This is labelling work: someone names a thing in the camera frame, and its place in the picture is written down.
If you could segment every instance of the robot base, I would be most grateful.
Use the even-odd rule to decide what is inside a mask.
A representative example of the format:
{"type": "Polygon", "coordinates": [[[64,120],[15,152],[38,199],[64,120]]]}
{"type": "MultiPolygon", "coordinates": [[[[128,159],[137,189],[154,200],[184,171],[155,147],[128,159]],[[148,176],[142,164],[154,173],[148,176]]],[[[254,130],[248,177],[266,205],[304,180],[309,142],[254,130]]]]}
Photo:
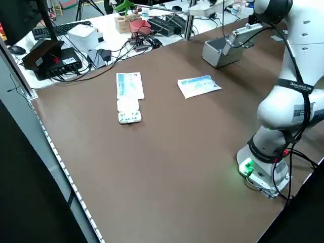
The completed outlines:
{"type": "MultiPolygon", "coordinates": [[[[236,159],[240,174],[242,174],[248,182],[265,193],[269,198],[278,196],[272,179],[274,164],[267,164],[255,158],[248,145],[237,153],[236,159]]],[[[279,191],[282,191],[289,183],[289,168],[284,160],[277,163],[274,171],[274,178],[279,191]]]]}

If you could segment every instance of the white desk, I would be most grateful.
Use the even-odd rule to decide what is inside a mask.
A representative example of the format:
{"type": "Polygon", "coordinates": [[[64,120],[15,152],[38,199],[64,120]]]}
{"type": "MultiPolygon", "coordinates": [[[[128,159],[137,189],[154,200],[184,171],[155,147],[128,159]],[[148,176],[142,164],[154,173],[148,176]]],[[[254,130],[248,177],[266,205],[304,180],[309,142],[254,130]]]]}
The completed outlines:
{"type": "MultiPolygon", "coordinates": [[[[180,0],[176,0],[176,1],[169,2],[169,3],[165,3],[165,5],[166,5],[166,8],[168,8],[168,9],[172,9],[172,6],[180,6],[183,11],[187,11],[189,4],[186,0],[183,0],[183,2],[180,0]]],[[[237,16],[240,18],[246,18],[249,14],[252,14],[252,12],[253,12],[252,9],[243,8],[242,12],[239,13],[237,16]]],[[[150,10],[150,12],[149,12],[150,16],[161,16],[161,15],[166,15],[166,14],[170,14],[170,12],[162,11],[162,10],[150,10]]],[[[116,16],[118,16],[117,13],[88,19],[93,24],[94,27],[98,28],[103,33],[104,42],[99,43],[99,45],[96,47],[96,49],[106,49],[106,50],[112,50],[112,51],[118,50],[123,46],[123,44],[128,40],[128,38],[131,37],[130,33],[120,34],[116,30],[115,21],[114,21],[116,16]]],[[[222,19],[222,15],[218,14],[217,18],[222,19]]],[[[235,16],[231,15],[230,13],[225,12],[225,15],[224,15],[224,24],[225,25],[232,23],[235,20],[237,20],[237,18],[235,16]]],[[[221,26],[221,23],[219,20],[216,19],[215,22],[213,22],[212,20],[195,19],[193,25],[198,29],[199,33],[203,33],[203,32],[206,32],[206,31],[209,31],[211,29],[221,26]]],[[[193,27],[192,30],[195,32],[195,34],[197,34],[197,30],[195,27],[193,27]]],[[[155,37],[158,38],[163,43],[164,46],[174,43],[174,42],[177,42],[182,39],[180,36],[177,36],[177,35],[173,35],[171,37],[156,35],[155,37]]],[[[63,46],[64,48],[68,48],[68,47],[72,46],[71,43],[68,40],[66,40],[66,38],[67,38],[66,36],[58,37],[58,39],[62,39],[63,41],[65,41],[66,44],[69,45],[69,46],[67,46],[65,44],[63,46]]],[[[16,45],[23,47],[24,49],[26,49],[28,51],[30,49],[27,47],[28,40],[29,40],[29,42],[32,41],[34,44],[36,43],[35,39],[33,38],[32,33],[30,32],[24,39],[19,41],[16,45]]],[[[124,48],[122,50],[121,54],[124,54],[126,52],[127,52],[127,50],[126,50],[126,48],[124,48]]],[[[132,57],[135,55],[138,55],[138,53],[136,53],[135,51],[131,51],[128,56],[132,57]]],[[[19,60],[21,58],[23,58],[23,55],[17,56],[18,59],[16,59],[16,57],[14,55],[13,55],[13,57],[16,60],[16,62],[20,63],[21,61],[19,61],[19,60]]],[[[88,65],[87,61],[84,60],[84,68],[87,67],[87,65],[88,65]]],[[[30,87],[32,87],[33,89],[42,89],[42,88],[52,85],[55,82],[50,79],[39,81],[39,80],[37,80],[33,71],[26,70],[21,65],[19,65],[19,67],[20,67],[23,75],[25,76],[27,82],[29,83],[30,87]]]]}

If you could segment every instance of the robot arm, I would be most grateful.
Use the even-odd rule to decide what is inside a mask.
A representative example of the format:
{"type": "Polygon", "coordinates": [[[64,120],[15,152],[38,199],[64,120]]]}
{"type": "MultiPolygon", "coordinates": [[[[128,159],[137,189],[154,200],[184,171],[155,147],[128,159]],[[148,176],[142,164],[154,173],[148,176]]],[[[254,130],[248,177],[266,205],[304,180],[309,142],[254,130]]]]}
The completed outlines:
{"type": "MultiPolygon", "coordinates": [[[[288,27],[288,42],[298,64],[303,82],[315,86],[324,76],[324,10],[321,0],[255,0],[257,18],[277,24],[284,20],[288,27]]],[[[283,57],[279,80],[289,85],[297,84],[297,75],[287,48],[283,57]]],[[[311,117],[309,127],[324,119],[324,90],[314,89],[309,95],[311,117]]],[[[274,182],[282,190],[289,182],[289,168],[281,154],[290,143],[291,135],[300,129],[304,119],[303,95],[291,88],[276,85],[258,108],[262,127],[248,144],[237,153],[239,171],[247,176],[245,164],[254,162],[250,181],[267,189],[268,194],[277,194],[274,182]]]]}

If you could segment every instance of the table surface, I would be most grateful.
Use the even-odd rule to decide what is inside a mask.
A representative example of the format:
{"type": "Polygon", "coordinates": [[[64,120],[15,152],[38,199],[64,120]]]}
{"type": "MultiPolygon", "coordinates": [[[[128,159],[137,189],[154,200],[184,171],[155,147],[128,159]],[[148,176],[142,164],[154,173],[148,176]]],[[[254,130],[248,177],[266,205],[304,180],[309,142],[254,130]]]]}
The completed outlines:
{"type": "MultiPolygon", "coordinates": [[[[208,5],[208,2],[207,1],[201,2],[201,4],[208,5]]],[[[183,11],[188,10],[188,2],[187,1],[182,2],[181,0],[176,0],[176,1],[169,2],[169,3],[165,3],[165,5],[166,5],[166,8],[168,8],[168,9],[171,9],[172,6],[180,6],[183,9],[183,11]]],[[[241,17],[241,18],[246,18],[252,12],[253,12],[252,9],[243,8],[242,12],[239,13],[237,16],[241,17]]],[[[170,14],[170,12],[162,11],[162,10],[150,10],[149,14],[152,16],[155,16],[155,15],[160,16],[160,15],[170,14]]],[[[103,32],[104,42],[100,43],[96,47],[96,49],[106,49],[106,50],[112,50],[112,51],[119,50],[123,46],[123,44],[128,40],[128,38],[131,37],[131,34],[129,34],[129,33],[120,34],[116,30],[114,19],[117,16],[119,16],[119,15],[117,13],[115,13],[115,14],[100,16],[100,17],[96,17],[96,18],[92,18],[92,19],[86,19],[86,20],[89,20],[93,24],[94,27],[98,28],[101,32],[103,32]]],[[[237,17],[231,15],[230,13],[225,12],[225,15],[224,15],[225,24],[232,23],[236,19],[237,19],[237,17]]],[[[203,33],[203,32],[214,29],[215,27],[221,25],[219,20],[215,20],[215,22],[213,22],[211,20],[195,19],[194,26],[198,29],[199,33],[203,33]]],[[[168,45],[168,44],[177,42],[182,39],[180,36],[177,36],[177,35],[173,35],[171,37],[157,35],[157,38],[163,43],[163,45],[168,45]]],[[[66,40],[67,36],[59,36],[59,39],[63,40],[67,44],[67,45],[64,45],[62,48],[72,47],[71,43],[68,40],[66,40]]],[[[19,41],[17,43],[17,45],[25,48],[26,50],[29,50],[33,44],[30,44],[30,47],[28,47],[28,44],[27,44],[28,41],[29,41],[29,43],[33,43],[33,44],[36,43],[31,32],[24,39],[19,41]]],[[[121,52],[121,54],[124,54],[126,51],[127,50],[124,48],[124,50],[121,52]]],[[[137,54],[138,53],[136,53],[135,51],[132,51],[129,53],[129,56],[131,57],[131,56],[135,56],[137,54]]],[[[20,63],[21,62],[20,60],[24,57],[24,55],[21,55],[21,56],[13,55],[13,57],[16,60],[16,62],[20,63]]],[[[86,68],[87,65],[88,65],[87,61],[84,60],[83,69],[86,68]]],[[[28,84],[30,85],[30,87],[32,87],[34,89],[45,88],[45,87],[48,87],[48,86],[52,85],[53,83],[57,82],[54,79],[52,79],[52,80],[46,79],[46,80],[41,80],[41,81],[37,80],[33,71],[26,70],[21,65],[19,65],[19,67],[20,67],[24,77],[26,78],[28,84]]]]}
{"type": "MultiPolygon", "coordinates": [[[[235,155],[258,130],[258,104],[281,68],[284,46],[271,35],[218,70],[201,53],[220,29],[37,92],[33,105],[106,242],[255,242],[270,225],[284,202],[248,189],[235,155]],[[138,124],[118,123],[116,72],[141,72],[138,124]],[[177,80],[202,75],[223,89],[185,99],[177,80]]],[[[296,148],[320,161],[323,137],[319,124],[296,148]]],[[[310,172],[294,158],[293,194],[310,172]]]]}

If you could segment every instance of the floor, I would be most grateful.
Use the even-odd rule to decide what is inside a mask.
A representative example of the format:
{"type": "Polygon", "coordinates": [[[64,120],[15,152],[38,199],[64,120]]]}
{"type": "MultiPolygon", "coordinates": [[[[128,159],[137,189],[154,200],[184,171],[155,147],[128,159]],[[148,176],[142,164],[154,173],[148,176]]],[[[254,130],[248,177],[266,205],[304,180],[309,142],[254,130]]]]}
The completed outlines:
{"type": "MultiPolygon", "coordinates": [[[[100,8],[100,10],[106,14],[104,6],[103,6],[103,1],[95,1],[94,3],[100,8]]],[[[57,16],[56,17],[56,24],[66,24],[75,21],[76,17],[76,12],[77,12],[77,5],[69,8],[69,9],[63,9],[63,16],[57,16]]],[[[91,5],[89,4],[84,4],[83,12],[82,12],[82,20],[84,19],[90,19],[90,18],[95,18],[101,16],[101,14],[91,5]]]]}

